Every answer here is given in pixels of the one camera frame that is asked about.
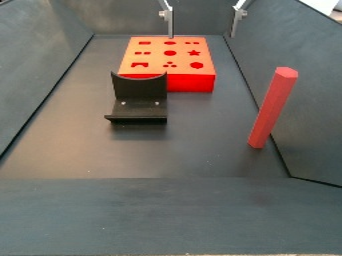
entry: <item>black holder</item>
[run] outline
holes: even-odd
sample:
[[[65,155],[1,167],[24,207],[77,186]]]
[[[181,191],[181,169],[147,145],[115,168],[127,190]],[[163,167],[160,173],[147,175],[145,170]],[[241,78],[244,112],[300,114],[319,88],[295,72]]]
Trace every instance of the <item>black holder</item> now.
[[[167,123],[167,73],[136,79],[111,72],[115,91],[112,114],[115,123]]]

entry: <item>metal clamp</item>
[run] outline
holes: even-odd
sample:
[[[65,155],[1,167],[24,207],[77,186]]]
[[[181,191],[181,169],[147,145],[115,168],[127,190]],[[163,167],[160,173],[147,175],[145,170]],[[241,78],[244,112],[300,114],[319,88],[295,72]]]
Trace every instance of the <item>metal clamp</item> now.
[[[173,9],[168,5],[167,0],[157,0],[159,4],[163,8],[163,11],[159,11],[159,17],[164,19],[164,21],[168,23],[168,38],[173,38]]]
[[[229,30],[229,37],[235,37],[236,29],[237,29],[237,23],[239,21],[247,17],[247,5],[252,2],[252,0],[239,0],[236,5],[232,6],[233,10],[233,19],[232,19],[232,25]]]

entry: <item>red peg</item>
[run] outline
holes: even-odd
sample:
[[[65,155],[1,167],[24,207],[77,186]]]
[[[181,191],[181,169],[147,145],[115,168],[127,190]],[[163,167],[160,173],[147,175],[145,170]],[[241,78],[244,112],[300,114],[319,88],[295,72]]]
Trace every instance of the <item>red peg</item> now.
[[[278,67],[275,69],[271,85],[248,138],[248,144],[254,148],[263,148],[264,146],[296,79],[298,72],[294,69],[288,67]]]

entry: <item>gray wall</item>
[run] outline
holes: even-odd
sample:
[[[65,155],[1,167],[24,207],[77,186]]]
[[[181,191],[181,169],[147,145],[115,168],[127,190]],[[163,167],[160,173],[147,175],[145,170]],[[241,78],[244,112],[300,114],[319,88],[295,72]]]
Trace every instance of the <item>gray wall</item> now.
[[[221,35],[231,13],[227,0],[169,0],[175,34]],[[62,0],[96,34],[167,34],[157,0]]]
[[[299,80],[272,136],[294,177],[342,185],[342,26],[294,0],[258,0],[225,36],[260,106],[276,66]]]
[[[0,154],[91,36],[57,0],[0,5]]]

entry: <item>red shape sorter board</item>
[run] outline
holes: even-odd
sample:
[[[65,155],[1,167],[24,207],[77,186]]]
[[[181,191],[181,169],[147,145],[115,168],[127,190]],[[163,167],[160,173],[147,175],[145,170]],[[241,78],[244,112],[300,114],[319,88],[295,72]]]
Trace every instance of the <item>red shape sorter board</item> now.
[[[216,73],[205,38],[131,38],[119,75],[148,78],[164,72],[168,92],[212,92]]]

